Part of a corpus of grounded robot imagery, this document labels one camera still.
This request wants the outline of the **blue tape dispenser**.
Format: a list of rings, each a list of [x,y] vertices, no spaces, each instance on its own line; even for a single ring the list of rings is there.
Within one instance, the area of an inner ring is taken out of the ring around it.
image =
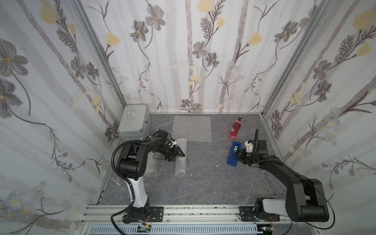
[[[242,144],[238,142],[233,142],[230,148],[230,152],[227,158],[227,164],[230,166],[236,167],[238,164],[238,159],[236,158],[236,154],[241,150]]]

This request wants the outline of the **metal tongs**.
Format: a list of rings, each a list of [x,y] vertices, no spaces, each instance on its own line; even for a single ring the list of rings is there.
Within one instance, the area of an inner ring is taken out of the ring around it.
[[[285,194],[286,189],[283,185],[276,185],[274,181],[270,178],[270,176],[263,170],[260,170],[260,173],[266,178],[270,188],[268,189],[268,194],[272,198],[277,197],[277,193]]]

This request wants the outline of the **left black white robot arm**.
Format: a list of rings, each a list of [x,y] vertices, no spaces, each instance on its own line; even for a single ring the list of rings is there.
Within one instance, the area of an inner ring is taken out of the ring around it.
[[[131,198],[130,205],[120,213],[125,224],[149,221],[152,218],[143,179],[150,153],[162,154],[162,160],[167,162],[186,157],[178,142],[164,130],[157,130],[143,139],[125,141],[114,150],[111,167],[114,173],[126,182]]]

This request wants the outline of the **bubble wrap sheet stack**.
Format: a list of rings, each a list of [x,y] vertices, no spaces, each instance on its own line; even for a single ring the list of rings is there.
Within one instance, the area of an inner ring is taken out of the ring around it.
[[[212,142],[210,117],[175,116],[172,136],[188,142]]]

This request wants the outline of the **pink red bottle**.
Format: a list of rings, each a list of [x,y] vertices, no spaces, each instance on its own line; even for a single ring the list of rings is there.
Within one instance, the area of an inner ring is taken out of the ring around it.
[[[236,122],[233,124],[229,137],[235,139],[241,128],[242,116],[238,116]]]

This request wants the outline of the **grey metal case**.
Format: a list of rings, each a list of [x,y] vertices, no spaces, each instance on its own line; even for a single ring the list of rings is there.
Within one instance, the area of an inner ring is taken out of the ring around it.
[[[123,141],[145,139],[150,133],[151,117],[146,104],[132,104],[125,107],[118,134]]]

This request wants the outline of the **single bubble wrap sheet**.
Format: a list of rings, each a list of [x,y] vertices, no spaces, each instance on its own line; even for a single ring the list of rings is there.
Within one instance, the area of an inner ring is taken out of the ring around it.
[[[150,152],[147,156],[147,165],[146,165],[146,171],[145,176],[151,177],[155,176],[157,173],[158,168],[158,161],[157,160],[158,153],[157,152]]]

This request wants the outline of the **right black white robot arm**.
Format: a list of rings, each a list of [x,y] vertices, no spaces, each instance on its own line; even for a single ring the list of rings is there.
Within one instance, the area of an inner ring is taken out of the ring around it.
[[[259,130],[246,147],[236,153],[236,158],[248,166],[275,176],[284,186],[285,200],[258,198],[255,202],[254,216],[266,220],[270,214],[289,217],[293,222],[327,222],[330,218],[328,201],[322,183],[309,179],[290,167],[277,156],[271,155],[265,140],[259,140]]]

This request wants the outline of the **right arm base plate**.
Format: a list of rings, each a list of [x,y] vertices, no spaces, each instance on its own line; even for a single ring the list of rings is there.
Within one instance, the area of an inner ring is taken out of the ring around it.
[[[255,213],[254,206],[240,206],[239,219],[242,222],[279,222],[279,215],[268,213]]]

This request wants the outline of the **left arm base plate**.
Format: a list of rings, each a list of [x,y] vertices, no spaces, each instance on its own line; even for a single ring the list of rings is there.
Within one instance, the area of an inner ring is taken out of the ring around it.
[[[164,217],[164,207],[144,207],[129,208],[122,217],[122,222],[129,224],[131,222],[162,222]]]

